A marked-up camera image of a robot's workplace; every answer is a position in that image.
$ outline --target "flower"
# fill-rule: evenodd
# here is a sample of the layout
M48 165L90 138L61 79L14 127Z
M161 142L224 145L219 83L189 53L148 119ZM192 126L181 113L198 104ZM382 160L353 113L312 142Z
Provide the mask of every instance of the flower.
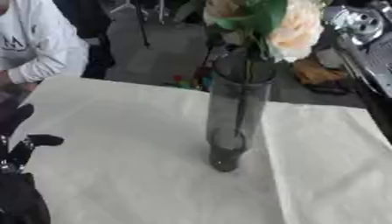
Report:
M281 25L267 37L270 56L276 62L307 57L324 30L320 18L320 8L314 1L289 0Z

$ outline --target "white tablecloth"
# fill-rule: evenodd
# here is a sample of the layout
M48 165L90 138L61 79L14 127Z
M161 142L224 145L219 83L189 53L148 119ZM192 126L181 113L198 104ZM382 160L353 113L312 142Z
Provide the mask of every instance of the white tablecloth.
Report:
M269 103L240 169L218 173L207 94L56 78L28 102L14 143L66 139L27 166L54 224L392 223L391 148L365 110Z

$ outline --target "person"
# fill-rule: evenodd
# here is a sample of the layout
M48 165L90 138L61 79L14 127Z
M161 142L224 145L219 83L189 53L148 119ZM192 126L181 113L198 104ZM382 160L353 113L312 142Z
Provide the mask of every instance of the person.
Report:
M81 76L88 44L52 0L0 0L0 89Z

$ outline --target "person's arm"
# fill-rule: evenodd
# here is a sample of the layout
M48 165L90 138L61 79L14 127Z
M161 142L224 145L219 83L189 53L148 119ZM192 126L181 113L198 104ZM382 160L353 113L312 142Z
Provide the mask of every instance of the person's arm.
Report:
M31 1L31 4L31 11L21 13L29 13L30 21L24 24L24 29L31 34L28 36L37 57L8 71L14 84L42 81L59 74L67 63L69 38L74 37L74 28L51 0Z
M0 71L0 87L11 84L12 81L7 71Z

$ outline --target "dark glass vase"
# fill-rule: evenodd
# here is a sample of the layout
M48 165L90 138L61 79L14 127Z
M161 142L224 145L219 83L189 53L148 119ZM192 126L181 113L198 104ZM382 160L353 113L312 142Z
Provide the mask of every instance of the dark glass vase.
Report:
M220 57L213 67L206 135L210 164L220 172L235 170L241 155L252 147L276 73L271 61L247 63L245 54L237 52Z

